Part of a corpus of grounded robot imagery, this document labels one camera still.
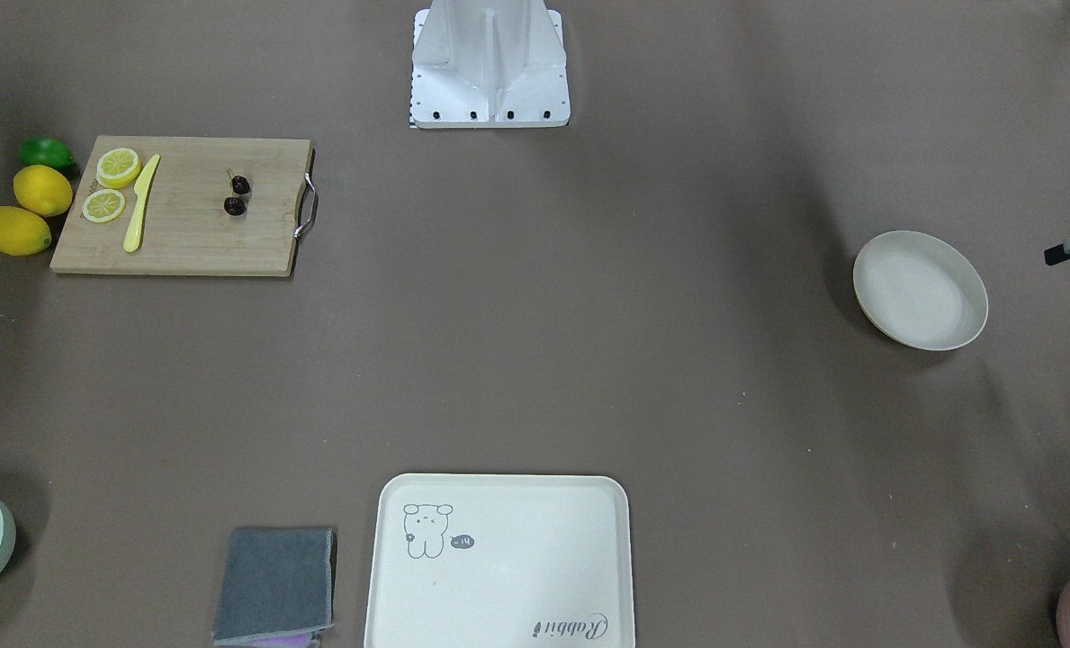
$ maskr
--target yellow knife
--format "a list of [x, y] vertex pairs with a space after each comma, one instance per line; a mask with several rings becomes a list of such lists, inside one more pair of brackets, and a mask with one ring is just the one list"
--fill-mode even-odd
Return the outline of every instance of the yellow knife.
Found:
[[135, 211], [131, 214], [131, 225], [127, 226], [127, 236], [122, 240], [122, 249], [128, 253], [143, 245], [143, 214], [147, 213], [147, 194], [151, 190], [151, 181], [155, 178], [155, 169], [159, 166], [157, 153], [147, 160], [139, 180], [135, 180]]

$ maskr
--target cutting board handle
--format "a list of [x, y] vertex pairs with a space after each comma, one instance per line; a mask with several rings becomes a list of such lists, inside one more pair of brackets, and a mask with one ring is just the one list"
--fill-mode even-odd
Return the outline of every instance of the cutting board handle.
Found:
[[303, 221], [303, 202], [307, 198], [307, 194], [303, 192], [303, 201], [299, 203], [299, 227], [295, 227], [295, 234], [293, 234], [296, 241], [302, 238], [303, 234], [307, 233], [315, 226], [315, 214], [318, 211], [318, 189], [315, 188], [315, 184], [311, 182], [311, 173], [303, 173], [303, 180], [307, 181], [307, 187], [311, 190], [314, 200], [311, 201], [311, 213], [307, 217], [307, 220]]

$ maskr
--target cutting board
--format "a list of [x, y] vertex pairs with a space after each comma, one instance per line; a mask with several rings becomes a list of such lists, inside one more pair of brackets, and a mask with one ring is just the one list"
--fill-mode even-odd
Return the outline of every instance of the cutting board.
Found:
[[[147, 198], [143, 245], [122, 249], [135, 206], [135, 185], [121, 189], [127, 207], [110, 222], [82, 217], [82, 201], [100, 188], [95, 165], [103, 153], [126, 146], [139, 160], [160, 156]], [[289, 276], [295, 258], [303, 174], [311, 165], [307, 139], [214, 139], [101, 135], [50, 269], [89, 275]], [[231, 217], [223, 200], [233, 196], [230, 176], [250, 181], [246, 214]]]

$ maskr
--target cartoon bear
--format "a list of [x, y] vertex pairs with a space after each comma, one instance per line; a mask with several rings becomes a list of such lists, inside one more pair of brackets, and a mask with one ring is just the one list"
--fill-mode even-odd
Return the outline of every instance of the cartoon bear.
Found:
[[449, 515], [454, 511], [448, 504], [408, 504], [402, 512], [407, 513], [402, 526], [407, 530], [407, 554], [411, 558], [438, 558], [443, 553], [444, 534], [450, 524]]

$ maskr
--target folded cloth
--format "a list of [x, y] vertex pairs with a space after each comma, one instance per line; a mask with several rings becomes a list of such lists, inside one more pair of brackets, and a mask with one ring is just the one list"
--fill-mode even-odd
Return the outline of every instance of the folded cloth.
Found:
[[230, 533], [214, 645], [308, 645], [330, 628], [333, 542], [330, 528]]

